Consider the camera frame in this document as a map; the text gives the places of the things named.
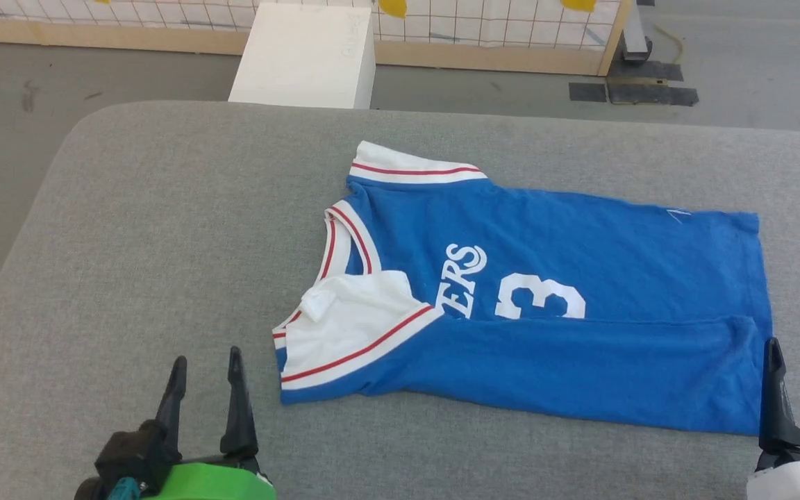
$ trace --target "blue jersey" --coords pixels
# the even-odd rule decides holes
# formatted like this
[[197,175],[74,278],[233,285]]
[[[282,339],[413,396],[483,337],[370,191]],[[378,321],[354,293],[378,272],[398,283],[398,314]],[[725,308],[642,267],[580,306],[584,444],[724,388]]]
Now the blue jersey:
[[[326,210],[318,282],[274,331],[284,402],[410,389],[568,417],[758,430],[772,324],[753,213],[504,189],[473,165],[367,142],[347,184],[351,194]],[[394,287],[403,301],[385,272],[406,276]],[[384,291],[359,297],[367,275]],[[391,309],[385,297],[431,309],[409,336],[378,341],[410,312],[374,314]]]

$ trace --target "gray fabric surface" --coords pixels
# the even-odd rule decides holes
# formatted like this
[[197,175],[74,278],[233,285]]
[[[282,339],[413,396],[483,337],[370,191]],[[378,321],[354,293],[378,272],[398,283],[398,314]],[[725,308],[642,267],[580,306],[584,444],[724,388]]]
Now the gray fabric surface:
[[0,500],[71,498],[109,434],[152,417],[178,354],[181,449],[215,453],[232,344],[283,499],[743,496],[752,437],[412,393],[280,406],[269,330],[314,279],[359,140],[508,187],[759,212],[800,423],[800,133],[131,104],[70,133],[0,275]]

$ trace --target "gray floor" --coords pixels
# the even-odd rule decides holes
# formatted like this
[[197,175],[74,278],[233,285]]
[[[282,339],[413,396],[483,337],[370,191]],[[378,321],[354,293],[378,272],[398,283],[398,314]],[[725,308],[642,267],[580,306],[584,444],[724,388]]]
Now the gray floor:
[[[372,107],[800,130],[800,0],[657,3],[641,10],[653,59],[676,55],[673,42],[651,28],[656,23],[682,38],[683,85],[701,97],[694,108],[569,101],[567,83],[586,78],[412,67],[379,67]],[[121,102],[223,101],[238,61],[0,44],[0,268],[78,120]]]

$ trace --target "white box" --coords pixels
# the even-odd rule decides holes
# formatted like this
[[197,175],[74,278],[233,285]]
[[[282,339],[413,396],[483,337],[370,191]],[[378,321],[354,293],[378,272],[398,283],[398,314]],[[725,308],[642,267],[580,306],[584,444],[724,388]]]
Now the white box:
[[370,9],[262,3],[228,100],[368,108],[374,79]]

